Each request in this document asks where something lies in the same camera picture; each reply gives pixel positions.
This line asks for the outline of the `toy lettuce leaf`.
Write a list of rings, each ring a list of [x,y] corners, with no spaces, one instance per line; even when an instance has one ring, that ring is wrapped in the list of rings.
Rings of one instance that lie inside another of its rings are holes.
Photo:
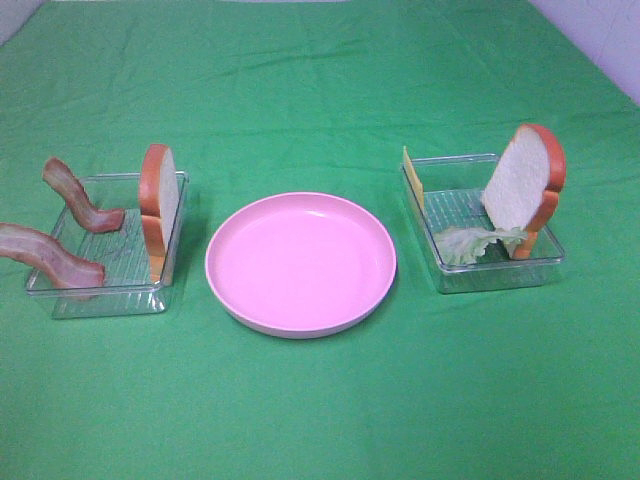
[[[449,227],[434,234],[440,258],[447,265],[475,264],[490,244],[506,241],[519,244],[527,238],[520,228],[487,230],[482,227]]]

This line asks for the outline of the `toy bread slice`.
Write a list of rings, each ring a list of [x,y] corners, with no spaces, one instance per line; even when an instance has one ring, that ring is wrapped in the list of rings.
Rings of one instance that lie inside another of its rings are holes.
[[[495,228],[526,234],[523,240],[503,243],[511,258],[529,258],[538,232],[558,206],[565,179],[565,154],[555,135],[538,124],[518,127],[482,195]]]
[[[150,278],[157,282],[168,255],[179,204],[176,167],[169,146],[151,144],[147,149],[140,172],[138,203],[150,261]]]

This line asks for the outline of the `toy bacon strip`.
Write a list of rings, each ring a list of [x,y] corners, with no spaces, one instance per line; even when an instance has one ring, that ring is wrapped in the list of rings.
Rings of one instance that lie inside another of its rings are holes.
[[[63,198],[76,222],[85,230],[106,233],[121,228],[125,210],[97,208],[90,201],[81,182],[60,159],[52,157],[47,160],[42,170],[42,179]]]
[[[54,290],[76,292],[81,300],[106,285],[106,268],[67,250],[56,238],[39,230],[14,223],[1,223],[1,256],[26,264],[32,272],[26,282],[29,294]]]

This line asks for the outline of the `pink round plate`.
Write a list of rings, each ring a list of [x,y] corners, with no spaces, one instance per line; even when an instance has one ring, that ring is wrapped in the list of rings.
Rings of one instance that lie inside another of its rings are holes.
[[[253,202],[214,233],[204,267],[240,323],[291,339],[346,330],[390,290],[394,243],[368,210],[342,197],[290,192]]]

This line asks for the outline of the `yellow toy cheese slice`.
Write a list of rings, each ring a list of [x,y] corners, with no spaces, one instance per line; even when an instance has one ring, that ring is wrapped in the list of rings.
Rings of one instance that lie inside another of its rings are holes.
[[[417,175],[412,159],[409,155],[408,148],[406,146],[403,147],[403,167],[420,211],[424,212],[425,202],[423,184]]]

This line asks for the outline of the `right clear plastic container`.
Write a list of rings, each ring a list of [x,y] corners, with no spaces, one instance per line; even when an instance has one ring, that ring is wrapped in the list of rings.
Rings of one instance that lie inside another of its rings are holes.
[[[565,252],[547,226],[539,232],[531,256],[526,260],[510,259],[502,243],[497,242],[490,244],[475,264],[445,264],[435,245],[435,233],[449,227],[493,228],[481,196],[498,162],[498,155],[411,159],[423,184],[425,211],[420,211],[402,163],[407,204],[413,213],[414,228],[437,291],[453,294],[505,290],[538,287],[561,280]]]

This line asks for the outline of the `clear plastic container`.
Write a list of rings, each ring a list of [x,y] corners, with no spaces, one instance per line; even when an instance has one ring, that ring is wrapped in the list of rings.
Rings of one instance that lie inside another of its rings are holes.
[[[561,280],[565,252],[547,226],[539,232],[531,256],[526,260],[510,259],[502,243],[497,242],[490,244],[475,264],[445,264],[435,245],[435,233],[449,227],[493,228],[481,196],[498,162],[498,155],[411,159],[423,184],[425,211],[420,211],[402,163],[407,204],[413,213],[414,228],[437,291],[453,294],[505,290],[538,287]]]
[[[172,298],[172,276],[185,217],[189,176],[176,173],[178,209],[169,240],[168,254],[157,281],[151,279],[141,215],[138,205],[138,173],[100,174],[82,177],[90,200],[98,207],[123,208],[125,218],[118,231],[91,233],[77,224],[68,208],[60,213],[51,232],[71,253],[105,267],[105,282],[94,289],[56,289],[33,269],[25,290],[54,319],[73,319],[165,311]]]

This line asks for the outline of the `green tablecloth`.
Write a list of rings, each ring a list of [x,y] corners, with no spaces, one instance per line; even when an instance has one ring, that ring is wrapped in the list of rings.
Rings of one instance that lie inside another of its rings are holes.
[[[559,282],[442,295],[402,152],[567,156]],[[1,263],[5,479],[635,479],[639,111],[526,1],[50,2],[1,50],[1,217],[48,230],[41,179],[191,177],[159,315],[55,321]],[[203,257],[256,199],[326,191],[398,254],[364,322],[289,341],[229,317]]]

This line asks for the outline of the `left clear plastic container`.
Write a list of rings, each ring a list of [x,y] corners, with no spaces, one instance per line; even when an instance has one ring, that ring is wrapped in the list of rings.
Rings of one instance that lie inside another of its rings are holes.
[[[91,233],[77,224],[68,208],[60,213],[51,232],[71,253],[105,267],[105,282],[94,289],[56,289],[33,269],[25,290],[54,319],[73,319],[165,311],[172,298],[172,276],[185,217],[189,176],[176,173],[178,209],[169,240],[168,254],[157,281],[151,279],[141,215],[138,205],[138,173],[100,174],[82,177],[90,200],[98,207],[123,208],[125,218],[118,231]]]

